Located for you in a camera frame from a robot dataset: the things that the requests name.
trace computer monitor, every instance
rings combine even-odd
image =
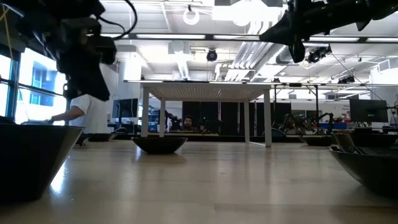
[[[114,100],[112,118],[118,118],[121,112],[122,118],[137,117],[138,99]]]
[[[388,123],[385,100],[349,100],[351,121]]]

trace black tray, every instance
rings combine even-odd
[[[354,179],[373,192],[398,198],[398,154],[370,156],[331,147],[330,153]]]
[[[0,124],[0,201],[41,198],[81,127]]]
[[[324,136],[324,137],[311,137],[311,136],[304,136],[299,137],[299,139],[307,143],[309,146],[331,146],[335,144],[335,140],[332,136]]]

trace black bowl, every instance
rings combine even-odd
[[[41,198],[81,127],[0,124],[0,201]]]
[[[398,198],[398,157],[370,156],[343,152],[331,147],[330,153],[354,179],[373,192]]]
[[[148,154],[170,154],[177,151],[187,138],[131,138],[144,152]]]
[[[355,146],[390,148],[398,139],[395,134],[350,134]]]
[[[300,137],[302,142],[307,143],[309,146],[331,146],[335,140],[331,136],[325,137]]]
[[[366,155],[384,155],[394,152],[390,147],[398,136],[390,134],[334,134],[340,149]]]

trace light fixture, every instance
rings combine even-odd
[[[162,83],[163,81],[159,81],[159,80],[125,80],[125,82],[131,82],[131,83]]]
[[[303,43],[304,47],[328,47],[327,43],[306,42]]]
[[[243,84],[243,82],[209,82],[211,84]]]
[[[195,13],[195,15],[193,16],[192,19],[188,19],[188,13],[189,12],[193,12]],[[184,13],[182,14],[182,19],[184,20],[184,22],[188,25],[195,25],[199,22],[200,16],[199,16],[199,12],[196,9],[192,9],[191,5],[188,5],[188,9],[186,9],[184,11]]]
[[[258,78],[259,74],[261,74],[261,78],[272,78],[279,72],[283,71],[286,66],[284,65],[264,65],[261,67],[259,72],[251,79],[251,81],[255,78]]]
[[[367,42],[398,42],[398,38],[393,37],[372,37],[366,40]]]
[[[320,42],[357,42],[359,37],[310,37],[310,41]]]
[[[258,35],[214,35],[215,40],[260,40]]]
[[[138,39],[205,39],[201,34],[137,34]]]

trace ceiling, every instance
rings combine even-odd
[[[128,28],[132,24],[134,16],[124,1],[108,0],[101,2],[106,8],[106,12],[103,14],[105,19],[120,23],[125,28]],[[228,16],[220,14],[219,6],[214,7],[214,0],[192,2],[192,8],[198,11],[200,15],[195,25],[188,25],[183,20],[184,11],[187,9],[187,2],[132,2],[138,12],[139,18],[133,33],[260,34],[261,31],[257,30],[257,32],[253,32],[250,24],[246,26],[237,26],[236,21],[228,21]],[[239,14],[229,15],[229,17],[233,19],[234,17],[239,17]],[[270,24],[277,22],[274,20],[275,16],[268,19]],[[331,35],[396,37],[398,34],[398,27],[395,26],[397,21],[398,14],[393,14],[381,21],[372,21],[362,32],[358,32],[356,26],[351,24],[333,30]],[[121,29],[103,24],[103,32],[118,34],[121,33]],[[173,72],[178,72],[182,65],[181,63],[177,63],[169,54],[169,43],[171,42],[172,40],[120,40],[117,41],[116,44],[135,45],[137,47],[140,55],[147,64],[147,69],[143,68],[142,70],[146,78],[173,79]],[[243,47],[244,42],[240,41],[184,40],[184,42],[188,45],[188,49],[186,50],[190,54],[185,64],[186,68],[190,71],[196,71],[197,73],[198,71],[203,71],[203,77],[206,77],[206,79],[208,79],[208,72],[215,73],[218,64],[231,65],[234,60],[242,57],[240,54],[245,49]],[[261,70],[261,68],[266,64],[264,62],[268,63],[268,60],[265,60],[265,58],[270,57],[271,51],[276,48],[276,46],[270,47],[268,45],[267,47],[263,47],[263,52],[258,50],[258,63],[255,67],[250,68],[254,71],[256,77],[253,77],[253,73],[246,72],[247,75],[245,78],[253,82],[269,82],[275,75],[281,82],[311,81],[335,83],[338,77],[349,74],[346,69],[349,69],[350,72],[354,72],[356,77],[362,82],[366,82],[369,79],[370,67],[377,65],[378,62],[382,62],[388,57],[398,55],[398,44],[331,44],[334,56],[328,55],[309,69],[305,68],[302,63],[288,63],[283,65],[283,67],[281,67],[283,69],[276,74],[268,76],[268,67],[263,70]],[[209,49],[216,50],[218,54],[217,61],[207,62],[206,55]],[[256,46],[251,46],[247,55],[254,55],[255,51]]]

